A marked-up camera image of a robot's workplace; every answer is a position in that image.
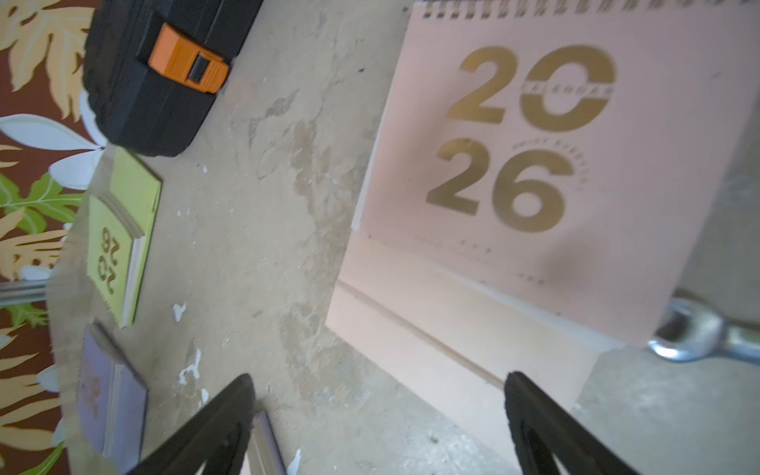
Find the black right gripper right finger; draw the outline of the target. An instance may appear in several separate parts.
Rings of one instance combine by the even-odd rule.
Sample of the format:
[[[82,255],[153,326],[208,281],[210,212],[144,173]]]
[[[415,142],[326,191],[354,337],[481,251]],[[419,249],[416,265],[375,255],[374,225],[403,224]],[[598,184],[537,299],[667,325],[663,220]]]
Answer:
[[[505,386],[505,411],[522,473],[635,474],[635,470],[526,374],[511,372]]]

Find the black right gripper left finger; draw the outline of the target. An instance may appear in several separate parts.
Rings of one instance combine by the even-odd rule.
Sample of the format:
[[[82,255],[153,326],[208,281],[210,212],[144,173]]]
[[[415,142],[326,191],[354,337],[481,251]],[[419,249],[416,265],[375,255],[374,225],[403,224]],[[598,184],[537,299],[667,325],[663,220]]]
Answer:
[[[239,474],[253,429],[255,386],[241,374],[210,400],[133,474]]]

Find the green 2026 desk calendar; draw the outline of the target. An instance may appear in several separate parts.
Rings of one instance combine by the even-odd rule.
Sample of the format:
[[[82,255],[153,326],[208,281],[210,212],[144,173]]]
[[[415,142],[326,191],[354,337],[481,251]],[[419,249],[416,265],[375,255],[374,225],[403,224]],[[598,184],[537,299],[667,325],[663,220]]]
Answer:
[[[162,181],[117,148],[106,190],[89,196],[87,275],[116,325],[134,324]]]

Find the pink 2026 desk calendar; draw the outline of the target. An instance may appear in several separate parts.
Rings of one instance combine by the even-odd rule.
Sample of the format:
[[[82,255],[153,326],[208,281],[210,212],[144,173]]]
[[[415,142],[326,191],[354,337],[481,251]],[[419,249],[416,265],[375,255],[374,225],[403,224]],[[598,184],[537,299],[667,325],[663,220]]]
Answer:
[[[569,414],[671,298],[726,317],[679,283],[758,96],[755,1],[414,3],[328,327],[522,471],[509,373]]]

